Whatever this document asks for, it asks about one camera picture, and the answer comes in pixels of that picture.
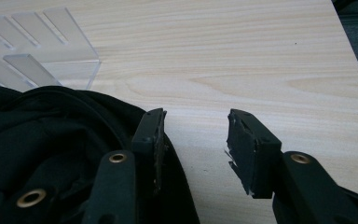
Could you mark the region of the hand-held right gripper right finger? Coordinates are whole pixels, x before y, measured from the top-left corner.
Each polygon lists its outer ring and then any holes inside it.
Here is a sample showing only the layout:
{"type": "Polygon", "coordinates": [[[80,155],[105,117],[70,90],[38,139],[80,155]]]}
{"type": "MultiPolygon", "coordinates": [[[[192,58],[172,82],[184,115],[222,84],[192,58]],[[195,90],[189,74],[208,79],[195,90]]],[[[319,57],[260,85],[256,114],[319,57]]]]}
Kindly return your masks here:
{"type": "Polygon", "coordinates": [[[281,157],[282,142],[253,114],[231,109],[228,116],[230,167],[254,199],[270,199],[273,167],[281,157]]]}

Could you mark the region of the clear acrylic slotted rack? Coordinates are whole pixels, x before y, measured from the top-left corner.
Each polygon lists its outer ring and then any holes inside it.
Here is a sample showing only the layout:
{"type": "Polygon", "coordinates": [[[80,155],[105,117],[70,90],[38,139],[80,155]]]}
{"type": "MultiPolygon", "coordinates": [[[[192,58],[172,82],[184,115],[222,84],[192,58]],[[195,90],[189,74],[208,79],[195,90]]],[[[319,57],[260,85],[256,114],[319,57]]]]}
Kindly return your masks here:
{"type": "Polygon", "coordinates": [[[101,61],[70,11],[48,8],[0,16],[0,86],[87,90],[101,61]]]}

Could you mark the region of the black cloth garment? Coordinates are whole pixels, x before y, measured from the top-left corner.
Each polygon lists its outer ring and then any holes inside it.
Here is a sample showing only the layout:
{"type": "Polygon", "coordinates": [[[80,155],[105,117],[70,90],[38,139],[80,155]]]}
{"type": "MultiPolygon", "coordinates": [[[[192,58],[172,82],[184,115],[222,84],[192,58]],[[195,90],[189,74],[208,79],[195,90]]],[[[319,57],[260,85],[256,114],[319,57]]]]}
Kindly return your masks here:
{"type": "Polygon", "coordinates": [[[94,91],[0,87],[0,224],[200,224],[164,132],[161,189],[141,194],[143,109],[94,91]]]}

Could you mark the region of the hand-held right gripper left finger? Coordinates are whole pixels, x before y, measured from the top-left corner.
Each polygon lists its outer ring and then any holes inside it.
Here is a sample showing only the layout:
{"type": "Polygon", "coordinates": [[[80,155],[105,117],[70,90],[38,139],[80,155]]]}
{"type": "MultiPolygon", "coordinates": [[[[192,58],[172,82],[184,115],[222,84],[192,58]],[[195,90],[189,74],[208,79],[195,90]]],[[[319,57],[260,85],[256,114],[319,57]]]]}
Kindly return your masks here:
{"type": "Polygon", "coordinates": [[[145,112],[131,140],[140,192],[144,196],[155,196],[161,189],[165,114],[162,108],[145,112]]]}

